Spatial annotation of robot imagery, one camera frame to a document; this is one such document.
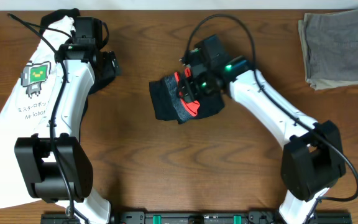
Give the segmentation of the black leggings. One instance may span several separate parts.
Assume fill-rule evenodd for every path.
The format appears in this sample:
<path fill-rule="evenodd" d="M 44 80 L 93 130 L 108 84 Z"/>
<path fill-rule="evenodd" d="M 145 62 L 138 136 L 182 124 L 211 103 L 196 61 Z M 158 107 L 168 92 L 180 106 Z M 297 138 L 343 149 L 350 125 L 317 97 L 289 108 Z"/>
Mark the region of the black leggings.
<path fill-rule="evenodd" d="M 180 73 L 175 72 L 149 83 L 149 92 L 157 120 L 183 124 L 191 119 L 203 119 L 218 114 L 224 108 L 222 96 L 204 96 L 187 103 L 180 97 Z"/>

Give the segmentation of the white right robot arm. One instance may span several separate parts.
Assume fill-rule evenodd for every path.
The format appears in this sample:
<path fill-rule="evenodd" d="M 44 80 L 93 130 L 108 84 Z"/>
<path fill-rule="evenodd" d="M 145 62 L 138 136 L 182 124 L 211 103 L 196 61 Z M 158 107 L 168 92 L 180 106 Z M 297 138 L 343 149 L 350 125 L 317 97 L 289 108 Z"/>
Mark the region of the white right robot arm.
<path fill-rule="evenodd" d="M 346 173 L 341 136 L 331 122 L 317 122 L 295 108 L 252 71 L 244 57 L 205 68 L 200 61 L 178 77 L 178 95 L 199 103 L 222 91 L 248 109 L 283 149 L 280 175 L 287 194 L 271 223 L 351 223 L 347 213 L 318 213 L 317 205 Z"/>

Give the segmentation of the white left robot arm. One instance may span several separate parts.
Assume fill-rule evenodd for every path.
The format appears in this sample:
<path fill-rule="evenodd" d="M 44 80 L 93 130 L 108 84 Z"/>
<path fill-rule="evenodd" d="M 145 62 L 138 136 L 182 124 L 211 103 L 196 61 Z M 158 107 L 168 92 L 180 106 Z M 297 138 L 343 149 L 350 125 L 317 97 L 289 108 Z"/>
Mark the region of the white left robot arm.
<path fill-rule="evenodd" d="M 55 83 L 45 113 L 14 153 L 29 195 L 65 208 L 44 215 L 42 223 L 110 223 L 111 204 L 93 188 L 93 167 L 80 145 L 80 126 L 88 95 L 108 86 L 121 72 L 105 22 L 76 17 L 75 33 L 52 56 Z"/>

